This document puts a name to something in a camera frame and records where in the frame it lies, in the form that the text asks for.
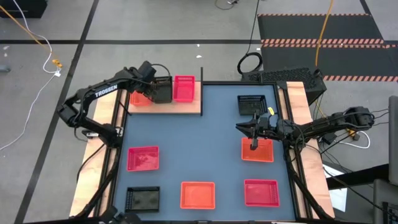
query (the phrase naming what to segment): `yellow plug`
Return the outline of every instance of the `yellow plug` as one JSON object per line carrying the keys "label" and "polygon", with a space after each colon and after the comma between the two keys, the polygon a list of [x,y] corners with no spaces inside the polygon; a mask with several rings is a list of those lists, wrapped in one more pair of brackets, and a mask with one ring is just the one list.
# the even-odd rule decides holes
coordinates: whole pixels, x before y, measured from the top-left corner
{"label": "yellow plug", "polygon": [[62,64],[60,63],[60,61],[58,59],[54,59],[52,60],[52,63],[57,66],[58,68],[62,68]]}
{"label": "yellow plug", "polygon": [[272,107],[268,107],[268,111],[271,115],[275,115],[274,110],[272,109]]}
{"label": "yellow plug", "polygon": [[351,137],[354,137],[355,131],[353,131],[353,130],[351,130],[351,129],[348,129],[348,128],[346,128],[346,130],[347,130],[348,134],[349,134]]}

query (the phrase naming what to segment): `white cable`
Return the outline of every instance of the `white cable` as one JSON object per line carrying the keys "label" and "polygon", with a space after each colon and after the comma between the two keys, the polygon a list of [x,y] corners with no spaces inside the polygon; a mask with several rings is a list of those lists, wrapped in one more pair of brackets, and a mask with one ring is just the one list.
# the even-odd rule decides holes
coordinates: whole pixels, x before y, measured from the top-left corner
{"label": "white cable", "polygon": [[43,70],[44,70],[45,72],[47,72],[47,73],[50,73],[50,74],[52,74],[52,73],[57,73],[57,72],[61,72],[61,68],[57,68],[57,70],[54,71],[54,72],[50,72],[50,71],[47,71],[47,70],[45,69],[45,65],[47,64],[47,62],[49,62],[49,60],[50,60],[50,58],[51,58],[51,55],[52,55],[52,48],[51,48],[50,42],[49,42],[49,40],[47,40],[47,38],[43,37],[42,35],[35,34],[34,32],[32,32],[32,31],[29,29],[29,26],[27,25],[27,21],[26,21],[24,12],[23,12],[22,9],[19,7],[19,5],[18,5],[18,3],[16,2],[16,0],[13,0],[13,1],[14,1],[15,5],[18,7],[19,12],[21,12],[22,17],[24,18],[26,29],[27,29],[29,32],[31,32],[32,34],[36,35],[37,37],[43,38],[43,39],[47,42],[47,44],[49,45],[49,48],[50,48],[50,55],[49,55],[49,57],[47,58],[47,60],[46,60],[46,61],[44,62],[44,64],[43,64]]}
{"label": "white cable", "polygon": [[33,105],[36,103],[36,101],[37,101],[37,99],[38,99],[38,97],[39,97],[39,95],[40,95],[40,92],[47,86],[47,84],[49,84],[49,83],[51,82],[51,80],[52,80],[54,77],[55,77],[55,75],[52,75],[51,78],[50,78],[50,80],[49,80],[49,81],[39,90],[39,92],[37,93],[37,96],[36,96],[35,100],[33,101],[33,103],[31,104],[30,109],[29,109],[29,112],[28,112],[28,114],[27,114],[27,118],[26,118],[26,121],[25,121],[24,130],[22,131],[22,133],[21,133],[15,140],[13,140],[13,141],[10,142],[9,144],[6,144],[6,145],[3,146],[2,148],[0,148],[0,151],[2,151],[3,149],[7,148],[8,146],[14,144],[16,141],[18,141],[18,140],[22,137],[22,135],[24,135],[25,130],[26,130],[27,123],[28,123],[29,118],[30,118],[30,114],[31,114],[31,112],[32,112]]}
{"label": "white cable", "polygon": [[354,145],[354,144],[351,144],[351,143],[348,143],[348,142],[339,142],[339,143],[346,144],[346,145],[353,146],[353,147],[357,147],[357,148],[360,148],[360,149],[369,149],[369,147],[371,146],[371,139],[369,138],[368,134],[366,134],[364,131],[359,131],[359,133],[363,133],[366,136],[366,138],[368,139],[368,145],[367,146],[357,146],[357,145]]}

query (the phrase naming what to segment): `white paper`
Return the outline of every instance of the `white paper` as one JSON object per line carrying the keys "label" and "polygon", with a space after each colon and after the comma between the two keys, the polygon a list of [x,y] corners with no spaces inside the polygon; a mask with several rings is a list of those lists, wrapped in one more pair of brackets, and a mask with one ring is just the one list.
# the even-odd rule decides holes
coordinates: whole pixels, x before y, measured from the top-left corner
{"label": "white paper", "polygon": [[[338,170],[335,170],[331,167],[328,167],[326,165],[323,165],[323,167],[332,176],[344,174],[344,173],[342,173]],[[330,175],[327,174],[326,172],[325,172],[325,176],[326,176],[326,178],[330,177]],[[342,212],[345,212],[346,211],[346,200],[347,200],[347,188],[329,190],[329,194],[330,194],[330,199],[331,199],[331,205],[333,206],[333,208],[336,208]]]}

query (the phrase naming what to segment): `red plastic basket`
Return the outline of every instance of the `red plastic basket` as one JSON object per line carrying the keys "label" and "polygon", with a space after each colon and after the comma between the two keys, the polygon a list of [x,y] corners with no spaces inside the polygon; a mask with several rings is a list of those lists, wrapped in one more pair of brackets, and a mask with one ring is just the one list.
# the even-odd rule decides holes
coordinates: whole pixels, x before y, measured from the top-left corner
{"label": "red plastic basket", "polygon": [[244,180],[244,204],[250,207],[279,207],[276,180]]}
{"label": "red plastic basket", "polygon": [[127,171],[159,169],[159,147],[131,147],[127,155]]}
{"label": "red plastic basket", "polygon": [[195,77],[193,75],[176,75],[174,77],[173,100],[191,103],[195,96]]}
{"label": "red plastic basket", "polygon": [[273,162],[274,150],[272,140],[258,139],[258,147],[251,150],[252,139],[242,138],[242,159],[245,161]]}
{"label": "red plastic basket", "polygon": [[148,106],[152,104],[151,100],[144,96],[142,93],[131,93],[130,95],[130,104],[134,106]]}
{"label": "red plastic basket", "polygon": [[180,207],[182,209],[215,209],[215,183],[182,182]]}

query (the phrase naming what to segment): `plywood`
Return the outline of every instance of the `plywood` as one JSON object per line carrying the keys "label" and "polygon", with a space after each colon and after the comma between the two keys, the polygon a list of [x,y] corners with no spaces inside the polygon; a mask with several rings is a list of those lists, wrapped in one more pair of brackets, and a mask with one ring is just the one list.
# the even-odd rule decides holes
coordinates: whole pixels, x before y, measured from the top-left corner
{"label": "plywood", "polygon": [[[93,119],[99,123],[110,123],[115,99],[116,91],[99,98]],[[103,142],[98,138],[89,139],[83,162],[102,144]],[[104,146],[103,149],[81,170],[72,207],[70,209],[70,216],[81,212],[98,188],[105,157],[105,148],[106,146]]]}
{"label": "plywood", "polygon": [[[311,122],[311,112],[308,107],[303,83],[287,82],[287,93],[289,94],[294,122],[296,124]],[[318,144],[314,139],[310,140],[307,144],[318,149]],[[326,213],[334,217],[335,214],[331,206],[330,194],[319,152],[311,147],[305,147],[301,152],[301,158],[308,190]],[[313,211],[312,213],[313,217],[316,218],[317,215],[315,212]]]}
{"label": "plywood", "polygon": [[188,113],[200,114],[201,83],[195,82],[195,95],[192,103],[153,103],[148,106],[129,105],[130,113]]}

